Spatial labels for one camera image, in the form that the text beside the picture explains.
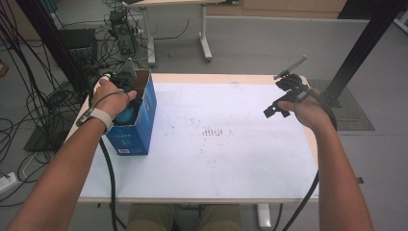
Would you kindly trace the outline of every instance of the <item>hand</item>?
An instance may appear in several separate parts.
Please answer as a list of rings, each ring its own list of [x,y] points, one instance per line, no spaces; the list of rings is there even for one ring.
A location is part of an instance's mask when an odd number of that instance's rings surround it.
[[[280,101],[278,107],[294,112],[297,119],[313,131],[320,127],[333,126],[327,113],[312,96],[308,96],[300,103]]]
[[[103,96],[119,92],[119,89],[109,80],[100,79],[100,86],[96,89],[95,94],[92,98],[92,105],[95,105]],[[115,93],[111,94],[108,97],[102,99],[97,105],[96,108],[104,111],[109,114],[112,119],[116,117],[120,112],[122,112],[130,100],[135,99],[136,91],[131,90],[129,92]]]

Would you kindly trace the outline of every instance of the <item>desk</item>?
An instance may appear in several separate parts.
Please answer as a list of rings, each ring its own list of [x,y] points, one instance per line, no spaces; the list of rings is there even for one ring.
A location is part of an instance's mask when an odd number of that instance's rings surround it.
[[[272,76],[152,77],[158,104],[149,154],[117,156],[104,137],[118,202],[270,203],[304,197],[317,170],[316,147],[309,144],[314,137],[293,115],[265,118],[263,110],[284,93]],[[79,201],[109,202],[110,190],[98,147]]]
[[[207,61],[213,58],[206,37],[206,4],[220,3],[225,0],[143,0],[134,4],[123,3],[127,8],[139,8],[143,16],[144,30],[147,36],[147,60],[149,65],[156,63],[154,39],[150,32],[151,17],[156,15],[170,20],[179,18],[192,18],[199,15],[201,18],[201,33],[199,33],[201,46]]]

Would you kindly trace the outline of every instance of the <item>extension cord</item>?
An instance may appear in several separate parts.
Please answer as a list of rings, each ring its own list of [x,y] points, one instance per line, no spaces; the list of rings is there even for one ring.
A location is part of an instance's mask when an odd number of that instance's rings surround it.
[[[9,178],[7,178],[6,176],[0,178],[0,194],[4,193],[15,185],[18,185],[18,181],[15,178],[14,172],[9,173],[8,176]]]

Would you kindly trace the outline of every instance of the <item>black device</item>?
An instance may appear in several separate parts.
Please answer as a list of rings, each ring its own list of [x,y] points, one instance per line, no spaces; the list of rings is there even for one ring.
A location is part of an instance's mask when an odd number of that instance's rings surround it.
[[[59,30],[61,41],[78,64],[95,64],[98,44],[95,29]]]
[[[133,36],[133,29],[130,27],[126,15],[126,10],[112,11],[109,20],[111,21],[112,33],[117,40],[120,54],[130,56],[136,53],[136,39]]]

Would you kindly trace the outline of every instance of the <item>cardboard box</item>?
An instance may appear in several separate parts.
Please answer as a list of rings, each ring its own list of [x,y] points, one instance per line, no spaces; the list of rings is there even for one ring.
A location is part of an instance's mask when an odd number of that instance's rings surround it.
[[[120,156],[147,155],[149,152],[154,116],[156,113],[156,94],[149,70],[136,70],[137,78],[132,86],[137,90],[136,100],[131,101],[137,116],[130,125],[121,125],[114,120],[114,126],[106,135]]]

